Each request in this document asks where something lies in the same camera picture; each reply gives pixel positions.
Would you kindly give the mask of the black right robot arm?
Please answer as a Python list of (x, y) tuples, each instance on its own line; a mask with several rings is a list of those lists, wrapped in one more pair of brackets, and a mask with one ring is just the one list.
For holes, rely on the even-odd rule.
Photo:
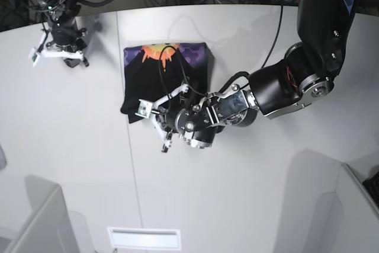
[(47, 27), (43, 27), (43, 35), (37, 47), (30, 52), (33, 65), (43, 59), (59, 58), (70, 67), (80, 64), (88, 67), (89, 62), (84, 55), (87, 45), (83, 37), (86, 28), (78, 28), (76, 17), (81, 6), (79, 0), (37, 0), (37, 12), (45, 16)]

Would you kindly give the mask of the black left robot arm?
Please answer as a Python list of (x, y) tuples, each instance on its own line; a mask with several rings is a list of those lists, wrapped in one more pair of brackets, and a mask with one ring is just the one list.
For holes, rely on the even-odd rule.
[(209, 148), (226, 127), (248, 127), (258, 114), (274, 119), (310, 106), (330, 93), (346, 56), (348, 34), (359, 0), (299, 0), (297, 34), (276, 64), (239, 72), (218, 92), (193, 91), (162, 116), (170, 139), (178, 134), (193, 148)]

